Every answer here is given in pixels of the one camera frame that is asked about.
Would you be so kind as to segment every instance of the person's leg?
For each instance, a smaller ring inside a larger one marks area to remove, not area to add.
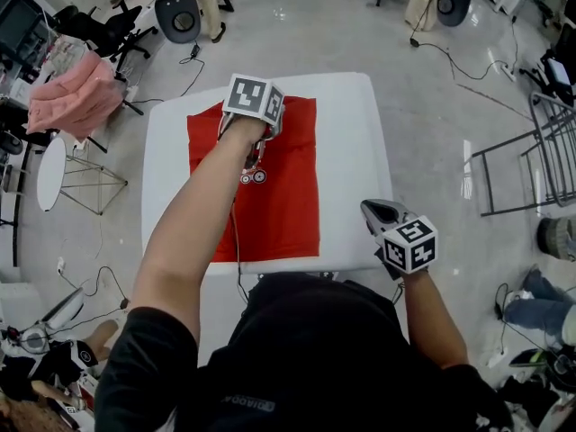
[[[542,272],[537,267],[533,267],[526,275],[522,288],[531,292],[536,299],[546,299],[549,301],[576,303],[570,295],[563,290],[552,286],[548,280],[542,276]]]
[[[526,329],[541,329],[562,341],[562,329],[572,304],[544,299],[516,299],[504,310],[507,323]]]
[[[226,29],[222,23],[218,0],[199,0],[200,6],[204,11],[204,20],[208,25],[208,35],[212,41],[219,41],[221,34]]]
[[[92,352],[94,352],[98,361],[101,361],[100,356],[105,356],[107,358],[110,351],[104,350],[104,344],[106,344],[106,341],[110,339],[117,330],[118,323],[114,320],[107,320],[98,325],[94,330],[94,333],[84,339],[84,342],[88,344]]]

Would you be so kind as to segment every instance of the black t-shirt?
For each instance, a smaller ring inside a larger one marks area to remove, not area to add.
[[[99,382],[96,432],[156,430],[174,409],[176,432],[511,425],[474,368],[440,370],[404,339],[390,301],[355,283],[265,277],[229,344],[196,366],[181,322],[132,310]]]

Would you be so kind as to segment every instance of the black sleeve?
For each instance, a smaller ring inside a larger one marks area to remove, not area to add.
[[[183,323],[162,310],[132,310],[98,383],[95,432],[160,428],[191,389],[197,360]]]
[[[443,371],[444,381],[452,393],[451,411],[465,430],[513,430],[512,417],[506,403],[500,399],[481,377],[476,368],[468,364],[452,366]],[[490,423],[485,428],[476,426],[478,417]]]

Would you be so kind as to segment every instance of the metal rack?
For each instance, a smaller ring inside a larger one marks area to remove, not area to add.
[[[535,109],[537,106],[541,108],[539,115]],[[530,95],[530,112],[534,121],[533,130],[472,154],[472,158],[481,158],[488,186],[490,210],[483,212],[481,216],[519,212],[553,203],[567,206],[576,202],[576,109],[549,96],[533,92]],[[495,210],[486,154],[529,138],[534,138],[535,144],[522,152],[520,158],[526,159],[533,202],[515,208]],[[544,175],[545,193],[541,201],[536,193],[534,162],[531,160],[534,154],[539,157]]]

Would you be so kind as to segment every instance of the hand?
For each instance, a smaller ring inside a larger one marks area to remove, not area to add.
[[[264,135],[266,131],[266,123],[260,119],[253,117],[240,116],[222,135],[225,138],[227,135],[234,136],[236,139],[241,139],[249,146],[256,144]]]
[[[10,417],[10,402],[8,399],[4,398],[0,400],[0,413],[5,417]]]

